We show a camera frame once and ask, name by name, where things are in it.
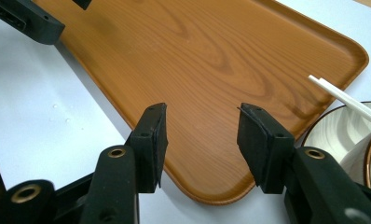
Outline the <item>white cup with brown rim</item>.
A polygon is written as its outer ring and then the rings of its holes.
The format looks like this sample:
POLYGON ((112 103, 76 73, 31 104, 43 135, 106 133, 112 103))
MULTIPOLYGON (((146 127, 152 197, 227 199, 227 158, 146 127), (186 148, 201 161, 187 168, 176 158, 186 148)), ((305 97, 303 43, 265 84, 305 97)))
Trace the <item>white cup with brown rim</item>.
POLYGON ((340 165, 351 180, 371 189, 371 134, 357 143, 340 165))

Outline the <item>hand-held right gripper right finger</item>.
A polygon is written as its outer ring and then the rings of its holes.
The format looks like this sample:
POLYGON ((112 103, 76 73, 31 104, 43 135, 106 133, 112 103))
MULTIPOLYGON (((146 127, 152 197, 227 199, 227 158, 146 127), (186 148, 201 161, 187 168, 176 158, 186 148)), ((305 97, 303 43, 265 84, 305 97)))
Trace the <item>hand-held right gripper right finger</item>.
POLYGON ((327 152, 295 139, 263 108, 243 103, 237 144, 266 194, 284 193, 292 224, 371 224, 371 189, 350 179, 327 152))

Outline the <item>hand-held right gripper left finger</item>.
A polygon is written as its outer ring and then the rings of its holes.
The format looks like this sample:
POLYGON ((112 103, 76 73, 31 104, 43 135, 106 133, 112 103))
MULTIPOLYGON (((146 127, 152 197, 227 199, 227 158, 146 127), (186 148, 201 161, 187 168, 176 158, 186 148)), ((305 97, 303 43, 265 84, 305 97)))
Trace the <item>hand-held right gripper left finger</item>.
POLYGON ((161 186, 166 110, 164 103, 149 106, 125 144, 100 154, 80 224, 139 224, 139 195, 161 186))

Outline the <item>white bowl with brown rim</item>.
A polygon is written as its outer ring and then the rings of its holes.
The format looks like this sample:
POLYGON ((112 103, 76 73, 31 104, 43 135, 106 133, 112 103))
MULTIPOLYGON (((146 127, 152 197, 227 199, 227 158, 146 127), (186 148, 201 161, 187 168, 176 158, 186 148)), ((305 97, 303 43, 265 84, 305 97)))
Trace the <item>white bowl with brown rim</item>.
POLYGON ((307 131, 303 147, 330 153, 338 162, 371 134, 371 122, 343 105, 321 116, 307 131))

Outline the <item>brown wood-grain tray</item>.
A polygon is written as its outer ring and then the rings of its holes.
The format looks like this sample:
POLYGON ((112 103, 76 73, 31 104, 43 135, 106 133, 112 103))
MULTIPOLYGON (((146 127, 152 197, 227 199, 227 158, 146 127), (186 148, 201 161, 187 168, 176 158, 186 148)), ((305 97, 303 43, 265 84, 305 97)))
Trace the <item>brown wood-grain tray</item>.
POLYGON ((368 64, 350 38, 276 0, 35 0, 62 43, 134 126, 167 106, 165 170, 189 198, 234 203, 254 179, 237 145, 239 108, 263 107, 300 136, 368 64))

